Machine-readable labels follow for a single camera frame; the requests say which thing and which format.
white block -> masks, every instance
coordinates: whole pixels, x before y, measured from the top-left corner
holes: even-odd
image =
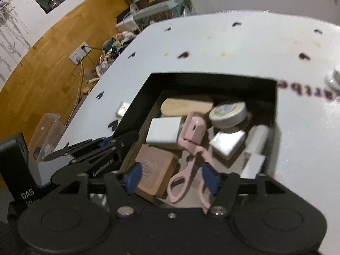
[[[124,21],[119,22],[116,25],[117,30],[122,33],[123,31],[134,31],[138,29],[138,26],[133,19],[132,14],[125,17]]]
[[[161,149],[179,150],[177,139],[181,125],[181,117],[153,118],[147,133],[146,143]]]
[[[241,173],[241,178],[254,179],[255,176],[261,171],[265,159],[266,157],[262,154],[252,153]]]
[[[127,111],[127,109],[129,108],[130,104],[126,103],[126,102],[120,102],[117,110],[115,111],[115,115],[117,118],[123,118],[125,112]]]
[[[256,127],[256,130],[244,151],[246,159],[249,159],[253,153],[261,154],[263,152],[268,139],[268,133],[269,128],[267,126],[258,125]]]
[[[217,132],[209,145],[226,160],[229,160],[244,141],[245,132],[243,130],[235,131],[235,128],[222,129]]]

black device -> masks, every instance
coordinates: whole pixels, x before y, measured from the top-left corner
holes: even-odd
[[[44,254],[304,254],[316,255],[324,216],[274,179],[218,174],[207,214],[201,208],[145,208],[140,213],[117,176],[77,176],[12,222],[21,255]],[[89,200],[105,193],[109,212]],[[248,202],[240,204],[240,195]]]
[[[14,202],[12,211],[17,216],[31,203],[41,199],[59,185],[70,184],[80,173],[87,173],[89,178],[102,177],[106,172],[118,170],[122,164],[121,153],[139,138],[133,130],[119,137],[103,137],[96,140],[86,140],[47,155],[43,161],[51,166],[57,161],[66,162],[63,168],[57,170],[51,182],[43,186],[37,185],[28,167],[29,154],[22,133],[16,133],[0,141],[0,173],[10,190]],[[127,192],[132,193],[142,167],[129,173]]]

eyelash curler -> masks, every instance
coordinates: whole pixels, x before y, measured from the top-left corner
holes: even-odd
[[[210,164],[212,167],[214,166],[214,160],[212,159],[210,153],[204,147],[200,146],[206,130],[207,125],[205,123],[205,120],[201,116],[195,115],[194,112],[188,114],[178,137],[178,145],[182,149],[188,151],[191,155],[193,155],[194,158],[188,162],[188,165],[184,170],[171,177],[168,183],[167,193],[172,203],[177,202],[183,197],[188,187],[191,172],[193,170],[193,166],[198,155],[201,155],[204,161]],[[174,196],[172,193],[171,184],[181,178],[184,179],[183,187],[179,194],[177,196]],[[210,203],[205,200],[203,196],[203,189],[204,180],[202,179],[198,187],[198,196],[203,206],[208,209],[210,207]]]

screw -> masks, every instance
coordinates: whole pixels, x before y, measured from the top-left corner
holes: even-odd
[[[129,206],[122,206],[117,209],[117,214],[122,217],[127,217],[132,215],[135,212],[135,210],[132,207]]]
[[[227,209],[223,206],[214,206],[210,209],[210,212],[217,216],[223,216],[227,213]]]
[[[168,214],[168,217],[171,219],[175,219],[177,217],[177,215],[175,213],[170,213]]]

